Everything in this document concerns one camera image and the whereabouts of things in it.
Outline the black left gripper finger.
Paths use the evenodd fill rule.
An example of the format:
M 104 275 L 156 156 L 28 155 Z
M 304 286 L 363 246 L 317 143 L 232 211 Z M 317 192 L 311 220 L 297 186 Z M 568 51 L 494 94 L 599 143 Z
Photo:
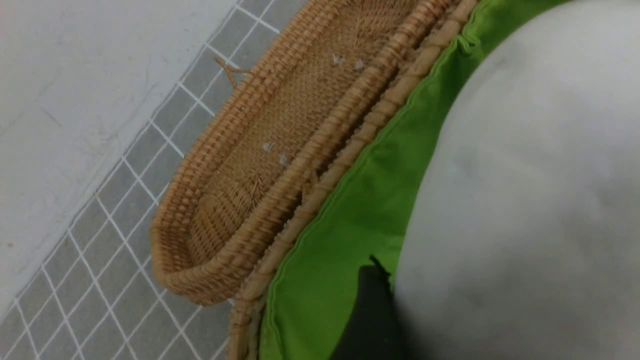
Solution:
M 407 360 L 406 341 L 393 303 L 391 274 L 370 256 L 358 272 L 358 291 L 332 360 Z

